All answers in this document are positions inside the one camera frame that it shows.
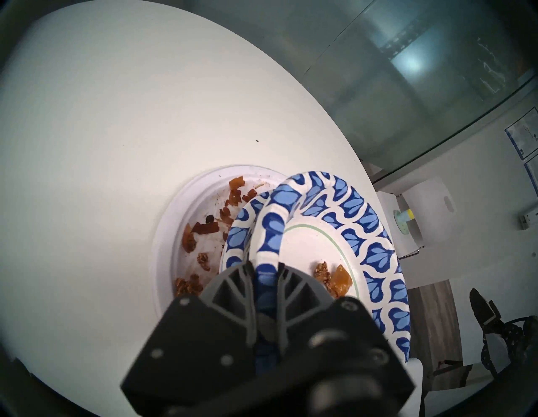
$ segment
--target wall outlet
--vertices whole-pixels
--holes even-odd
[[[520,214],[519,222],[521,223],[521,228],[524,230],[538,224],[538,206],[534,206],[526,213]]]

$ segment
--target brown food scrap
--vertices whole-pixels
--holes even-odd
[[[177,278],[175,283],[175,296],[181,294],[194,294],[200,295],[203,290],[202,285],[197,281],[185,281],[183,278]]]
[[[243,176],[241,175],[231,180],[228,184],[230,185],[230,191],[235,191],[239,187],[245,186],[245,180],[243,179]]]
[[[221,220],[223,223],[231,226],[233,223],[233,218],[230,217],[230,209],[228,207],[223,207],[220,209],[219,214],[221,215]]]
[[[196,239],[194,238],[194,233],[192,232],[192,229],[190,228],[190,224],[188,223],[185,226],[185,230],[183,231],[181,245],[183,246],[183,249],[185,249],[185,252],[187,253],[191,253],[193,250],[196,249]]]
[[[349,273],[342,265],[339,265],[336,271],[332,274],[328,287],[336,293],[336,298],[340,298],[348,293],[352,284],[353,280]]]
[[[206,252],[200,252],[196,260],[204,271],[209,271],[211,269],[211,267],[208,265],[209,256]]]
[[[241,203],[241,191],[240,190],[230,190],[230,195],[226,200],[225,206],[228,204],[234,207],[237,207]]]
[[[331,274],[329,273],[329,269],[327,268],[327,262],[324,262],[323,264],[318,264],[316,266],[316,269],[314,270],[314,278],[322,283],[325,283],[325,281],[331,279]]]
[[[243,196],[243,201],[245,203],[248,203],[250,200],[252,200],[254,197],[256,197],[258,195],[258,193],[256,192],[256,190],[254,188],[252,188],[248,193],[247,195],[244,195]]]
[[[193,227],[193,233],[198,233],[199,235],[208,235],[210,233],[217,233],[217,232],[218,232],[217,222],[206,223],[206,224],[200,224],[199,222],[196,222],[196,224]]]
[[[314,278],[324,284],[333,298],[345,296],[353,284],[353,280],[342,265],[339,265],[335,273],[331,275],[327,268],[327,262],[316,266]]]

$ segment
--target paper sign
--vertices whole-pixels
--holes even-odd
[[[534,190],[538,196],[538,154],[534,156],[529,162],[524,164],[527,174],[529,174],[530,181],[533,183]]]
[[[506,128],[505,132],[522,160],[538,149],[538,110],[536,107]]]

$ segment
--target round table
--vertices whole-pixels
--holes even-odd
[[[169,6],[87,2],[27,32],[0,89],[0,329],[8,351],[98,415],[157,322],[148,262],[194,176],[252,164],[345,178],[385,216],[358,157],[262,51]]]

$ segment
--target glass wall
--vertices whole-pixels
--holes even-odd
[[[392,172],[534,74],[484,0],[190,0],[318,100],[357,155]]]

